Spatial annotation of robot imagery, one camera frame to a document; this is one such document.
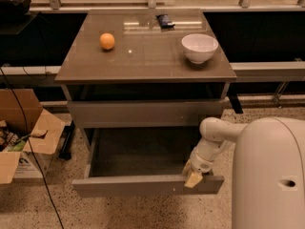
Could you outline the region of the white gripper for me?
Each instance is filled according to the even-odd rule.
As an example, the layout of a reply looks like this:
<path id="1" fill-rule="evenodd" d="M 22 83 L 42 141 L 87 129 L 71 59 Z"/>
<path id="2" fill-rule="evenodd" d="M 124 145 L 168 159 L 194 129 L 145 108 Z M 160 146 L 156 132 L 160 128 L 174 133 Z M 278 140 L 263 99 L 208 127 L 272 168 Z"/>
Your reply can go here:
<path id="1" fill-rule="evenodd" d="M 185 186 L 193 188 L 202 179 L 201 174 L 206 174 L 211 171 L 213 163 L 203 159 L 196 150 L 193 150 L 190 154 L 190 160 L 188 160 L 183 168 L 182 175 L 187 177 L 185 180 Z"/>

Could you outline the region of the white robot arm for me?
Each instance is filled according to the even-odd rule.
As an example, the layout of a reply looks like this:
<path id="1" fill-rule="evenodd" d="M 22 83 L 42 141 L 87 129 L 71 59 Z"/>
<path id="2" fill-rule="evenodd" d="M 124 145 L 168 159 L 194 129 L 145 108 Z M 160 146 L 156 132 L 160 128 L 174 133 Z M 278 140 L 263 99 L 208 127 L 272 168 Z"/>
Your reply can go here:
<path id="1" fill-rule="evenodd" d="M 232 229 L 305 229 L 305 121 L 204 119 L 183 174 L 193 188 L 232 142 Z"/>

